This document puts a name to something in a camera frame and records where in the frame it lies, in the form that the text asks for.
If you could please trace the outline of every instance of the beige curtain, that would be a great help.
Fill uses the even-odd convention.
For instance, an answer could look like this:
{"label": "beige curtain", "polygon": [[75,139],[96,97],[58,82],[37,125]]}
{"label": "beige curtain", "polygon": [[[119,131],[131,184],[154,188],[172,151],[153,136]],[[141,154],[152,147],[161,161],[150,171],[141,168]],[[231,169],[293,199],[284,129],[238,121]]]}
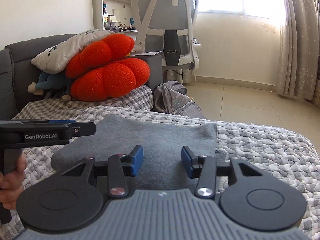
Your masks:
{"label": "beige curtain", "polygon": [[196,81],[195,72],[190,69],[168,70],[164,72],[164,83],[170,80],[176,80],[181,84],[187,84]]}
{"label": "beige curtain", "polygon": [[318,0],[285,0],[287,21],[281,29],[280,95],[312,100],[319,58]]}

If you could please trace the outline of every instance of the finger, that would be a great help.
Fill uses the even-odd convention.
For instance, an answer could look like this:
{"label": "finger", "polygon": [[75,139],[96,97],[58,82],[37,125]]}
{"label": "finger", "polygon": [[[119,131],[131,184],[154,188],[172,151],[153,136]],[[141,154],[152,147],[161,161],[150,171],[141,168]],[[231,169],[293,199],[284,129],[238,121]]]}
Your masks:
{"label": "finger", "polygon": [[15,210],[15,209],[16,209],[16,202],[3,203],[3,207],[4,207],[5,209]]}
{"label": "finger", "polygon": [[17,160],[17,171],[19,173],[23,173],[24,170],[27,168],[27,164],[28,163],[27,163],[26,155],[22,153]]}
{"label": "finger", "polygon": [[5,189],[0,192],[0,202],[2,203],[12,203],[17,201],[20,194],[24,191],[23,185],[18,189]]}
{"label": "finger", "polygon": [[0,183],[1,189],[17,189],[21,186],[25,179],[25,173],[19,173],[18,171],[13,171],[9,174],[4,175],[2,182]]}

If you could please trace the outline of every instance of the quilted bedspread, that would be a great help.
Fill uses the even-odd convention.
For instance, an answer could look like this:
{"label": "quilted bedspread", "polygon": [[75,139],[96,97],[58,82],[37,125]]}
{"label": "quilted bedspread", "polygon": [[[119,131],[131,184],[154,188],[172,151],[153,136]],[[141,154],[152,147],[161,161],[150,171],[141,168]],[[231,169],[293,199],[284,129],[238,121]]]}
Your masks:
{"label": "quilted bedspread", "polygon": [[[133,103],[132,95],[140,101]],[[96,103],[62,102],[57,99],[29,103],[15,119],[75,119],[77,122],[99,122],[110,114],[139,122],[159,122],[164,125],[199,126],[209,120],[150,112],[153,100],[148,90],[138,89],[121,99]],[[307,212],[300,229],[313,240],[320,240],[320,159],[312,143],[304,136],[278,127],[216,122],[217,150],[227,158],[238,156],[263,169],[278,179],[297,188],[307,201]],[[28,159],[26,188],[54,173],[50,166],[54,151],[63,146],[25,149]],[[228,187],[222,178],[219,191]],[[0,237],[11,239],[23,226],[15,211],[12,221],[2,225]]]}

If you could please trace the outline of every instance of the wall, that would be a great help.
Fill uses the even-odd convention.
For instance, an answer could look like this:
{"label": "wall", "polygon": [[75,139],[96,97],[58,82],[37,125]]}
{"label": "wall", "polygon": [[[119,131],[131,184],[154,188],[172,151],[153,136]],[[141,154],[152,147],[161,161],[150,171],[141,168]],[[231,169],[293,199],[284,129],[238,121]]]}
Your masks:
{"label": "wall", "polygon": [[113,9],[116,9],[118,15],[115,15],[117,20],[120,21],[122,24],[129,25],[130,18],[132,17],[132,8],[131,5],[128,3],[122,3],[113,0],[103,0],[107,5],[107,12],[108,14],[113,14]]}
{"label": "wall", "polygon": [[0,0],[0,49],[18,41],[93,28],[92,0]]}
{"label": "wall", "polygon": [[197,76],[276,84],[280,31],[271,20],[199,13],[194,36],[202,45]]}

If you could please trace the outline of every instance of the floor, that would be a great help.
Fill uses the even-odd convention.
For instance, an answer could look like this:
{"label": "floor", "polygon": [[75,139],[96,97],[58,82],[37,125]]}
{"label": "floor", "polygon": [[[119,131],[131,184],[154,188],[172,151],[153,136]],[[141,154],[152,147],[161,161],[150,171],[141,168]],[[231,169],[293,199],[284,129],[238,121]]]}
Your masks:
{"label": "floor", "polygon": [[311,103],[235,86],[193,82],[186,88],[209,120],[286,128],[307,137],[320,153],[320,109]]}

